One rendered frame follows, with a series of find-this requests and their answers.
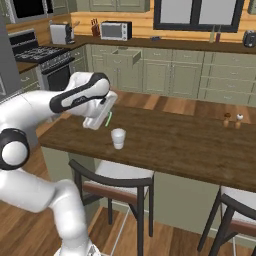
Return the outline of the wooden shaker with white cap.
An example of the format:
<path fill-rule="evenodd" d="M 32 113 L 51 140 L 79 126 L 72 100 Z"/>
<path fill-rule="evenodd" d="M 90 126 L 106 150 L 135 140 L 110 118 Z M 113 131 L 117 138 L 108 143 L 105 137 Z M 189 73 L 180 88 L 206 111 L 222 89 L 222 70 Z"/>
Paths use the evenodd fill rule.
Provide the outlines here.
<path fill-rule="evenodd" d="M 243 114 L 236 115 L 236 122 L 235 122 L 236 129 L 240 129 L 243 118 L 244 118 Z"/>

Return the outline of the clear glass cup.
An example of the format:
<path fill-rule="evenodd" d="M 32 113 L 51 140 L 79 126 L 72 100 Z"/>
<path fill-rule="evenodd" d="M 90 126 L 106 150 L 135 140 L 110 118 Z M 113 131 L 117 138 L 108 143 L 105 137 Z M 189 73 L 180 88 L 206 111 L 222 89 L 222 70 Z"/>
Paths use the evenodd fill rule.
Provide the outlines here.
<path fill-rule="evenodd" d="M 116 128 L 111 131 L 111 138 L 115 149 L 122 149 L 126 137 L 126 131 L 121 128 Z"/>

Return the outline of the green cupboard beside range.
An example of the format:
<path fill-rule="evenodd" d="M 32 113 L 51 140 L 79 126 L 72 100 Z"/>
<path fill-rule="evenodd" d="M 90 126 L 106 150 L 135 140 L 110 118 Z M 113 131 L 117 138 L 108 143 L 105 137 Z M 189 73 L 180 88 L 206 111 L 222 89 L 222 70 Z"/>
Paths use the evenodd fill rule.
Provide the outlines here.
<path fill-rule="evenodd" d="M 20 74 L 20 80 L 23 92 L 40 90 L 40 84 L 37 76 L 37 69 L 33 68 Z"/>

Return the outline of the black microwave oven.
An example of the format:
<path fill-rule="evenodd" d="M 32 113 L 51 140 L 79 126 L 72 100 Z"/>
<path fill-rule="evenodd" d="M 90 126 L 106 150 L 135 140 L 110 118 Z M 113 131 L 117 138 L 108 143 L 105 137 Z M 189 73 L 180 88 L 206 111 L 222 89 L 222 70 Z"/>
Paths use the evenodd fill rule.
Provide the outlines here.
<path fill-rule="evenodd" d="M 52 0 L 4 0 L 12 24 L 51 17 Z"/>

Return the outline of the black and silver range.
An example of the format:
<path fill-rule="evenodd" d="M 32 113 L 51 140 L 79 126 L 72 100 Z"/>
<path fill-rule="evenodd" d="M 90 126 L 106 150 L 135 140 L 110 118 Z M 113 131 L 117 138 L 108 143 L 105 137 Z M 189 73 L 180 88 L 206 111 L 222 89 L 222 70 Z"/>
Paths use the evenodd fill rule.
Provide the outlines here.
<path fill-rule="evenodd" d="M 37 80 L 42 90 L 63 91 L 71 76 L 70 63 L 75 60 L 69 48 L 40 46 L 33 29 L 9 34 L 18 62 L 35 63 Z"/>

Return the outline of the green base cupboard run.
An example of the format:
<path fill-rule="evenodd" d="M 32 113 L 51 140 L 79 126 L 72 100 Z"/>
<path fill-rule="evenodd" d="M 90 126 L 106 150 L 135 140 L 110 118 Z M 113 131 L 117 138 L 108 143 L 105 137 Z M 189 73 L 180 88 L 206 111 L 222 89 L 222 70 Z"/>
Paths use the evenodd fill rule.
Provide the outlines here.
<path fill-rule="evenodd" d="M 117 49 L 140 50 L 132 68 L 110 67 L 104 57 Z M 71 51 L 71 71 L 105 73 L 127 92 L 256 107 L 256 55 L 84 45 Z"/>

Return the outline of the black framed window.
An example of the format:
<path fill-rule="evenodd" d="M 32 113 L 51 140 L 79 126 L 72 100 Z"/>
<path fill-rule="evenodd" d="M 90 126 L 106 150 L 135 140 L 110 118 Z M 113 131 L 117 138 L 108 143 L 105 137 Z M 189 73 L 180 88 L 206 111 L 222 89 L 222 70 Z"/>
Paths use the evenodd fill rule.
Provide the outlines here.
<path fill-rule="evenodd" d="M 155 30 L 236 33 L 245 0 L 154 0 Z"/>

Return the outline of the open green drawer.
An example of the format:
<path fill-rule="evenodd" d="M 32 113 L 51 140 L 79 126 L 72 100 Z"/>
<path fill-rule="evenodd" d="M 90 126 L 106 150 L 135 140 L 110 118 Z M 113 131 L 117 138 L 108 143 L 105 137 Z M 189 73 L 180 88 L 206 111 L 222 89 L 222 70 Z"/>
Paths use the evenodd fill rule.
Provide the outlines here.
<path fill-rule="evenodd" d="M 141 58 L 140 50 L 117 49 L 105 55 L 105 63 L 110 67 L 132 68 Z"/>

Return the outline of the silver toaster oven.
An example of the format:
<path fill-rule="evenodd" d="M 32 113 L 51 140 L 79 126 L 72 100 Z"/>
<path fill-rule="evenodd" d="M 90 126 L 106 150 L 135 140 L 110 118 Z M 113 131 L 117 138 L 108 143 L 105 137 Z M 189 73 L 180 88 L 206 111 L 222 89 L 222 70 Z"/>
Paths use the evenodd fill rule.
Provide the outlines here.
<path fill-rule="evenodd" d="M 103 21 L 100 24 L 102 40 L 128 41 L 132 38 L 131 21 Z"/>

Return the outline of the green wall cupboards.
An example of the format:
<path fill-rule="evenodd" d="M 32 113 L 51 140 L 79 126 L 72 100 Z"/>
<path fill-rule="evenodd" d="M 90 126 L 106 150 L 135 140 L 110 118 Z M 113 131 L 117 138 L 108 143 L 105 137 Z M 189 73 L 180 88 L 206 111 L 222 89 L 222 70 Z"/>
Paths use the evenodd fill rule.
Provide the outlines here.
<path fill-rule="evenodd" d="M 72 12 L 148 12 L 150 0 L 52 0 L 55 15 Z"/>

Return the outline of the white coffee machine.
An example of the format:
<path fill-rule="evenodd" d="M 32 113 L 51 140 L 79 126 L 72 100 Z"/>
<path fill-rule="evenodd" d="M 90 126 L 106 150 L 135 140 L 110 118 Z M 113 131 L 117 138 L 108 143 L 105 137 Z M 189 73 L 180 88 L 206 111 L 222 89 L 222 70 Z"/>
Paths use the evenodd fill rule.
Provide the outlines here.
<path fill-rule="evenodd" d="M 68 45 L 74 43 L 73 29 L 69 23 L 51 23 L 49 28 L 53 44 Z"/>

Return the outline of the grey fridge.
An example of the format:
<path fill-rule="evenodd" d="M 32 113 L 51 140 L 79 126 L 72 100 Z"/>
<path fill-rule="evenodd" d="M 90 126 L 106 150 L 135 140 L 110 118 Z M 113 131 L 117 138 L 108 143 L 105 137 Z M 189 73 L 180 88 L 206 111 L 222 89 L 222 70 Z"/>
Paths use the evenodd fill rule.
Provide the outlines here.
<path fill-rule="evenodd" d="M 6 25 L 0 13 L 0 102 L 21 92 L 21 81 Z"/>

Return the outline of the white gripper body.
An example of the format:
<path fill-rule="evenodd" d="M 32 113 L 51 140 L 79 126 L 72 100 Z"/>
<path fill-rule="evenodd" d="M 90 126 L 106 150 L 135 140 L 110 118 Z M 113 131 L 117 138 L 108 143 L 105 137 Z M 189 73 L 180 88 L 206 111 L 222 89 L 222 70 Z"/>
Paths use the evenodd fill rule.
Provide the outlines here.
<path fill-rule="evenodd" d="M 92 114 L 87 114 L 83 122 L 83 127 L 92 130 L 98 130 L 100 126 L 107 121 L 108 113 L 111 111 L 113 102 L 106 100 L 103 104 L 99 103 Z"/>

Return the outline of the black stool with white seat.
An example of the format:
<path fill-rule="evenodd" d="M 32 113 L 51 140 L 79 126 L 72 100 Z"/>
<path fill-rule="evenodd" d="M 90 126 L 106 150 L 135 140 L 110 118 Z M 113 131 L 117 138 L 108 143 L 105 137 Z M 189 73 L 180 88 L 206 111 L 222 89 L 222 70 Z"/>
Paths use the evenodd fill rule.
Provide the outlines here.
<path fill-rule="evenodd" d="M 256 237 L 256 192 L 219 187 L 197 246 L 198 252 L 203 249 L 218 209 L 221 209 L 221 223 L 208 256 L 217 256 L 220 247 L 229 240 L 233 256 L 236 256 L 235 237 L 238 234 Z"/>
<path fill-rule="evenodd" d="M 112 201 L 127 203 L 137 220 L 137 256 L 144 248 L 144 200 L 149 195 L 149 236 L 153 236 L 154 172 L 102 160 L 91 172 L 75 160 L 69 162 L 83 205 L 108 199 L 108 223 L 112 223 Z"/>

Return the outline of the wooden knife block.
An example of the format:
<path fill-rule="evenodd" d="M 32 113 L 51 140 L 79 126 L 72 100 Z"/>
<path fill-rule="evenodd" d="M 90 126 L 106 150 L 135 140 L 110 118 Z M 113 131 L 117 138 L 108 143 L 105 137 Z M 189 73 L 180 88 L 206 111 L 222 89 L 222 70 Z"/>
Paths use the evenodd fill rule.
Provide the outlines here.
<path fill-rule="evenodd" d="M 99 27 L 98 21 L 96 19 L 91 20 L 91 30 L 92 30 L 92 35 L 94 37 L 100 36 L 100 27 Z"/>

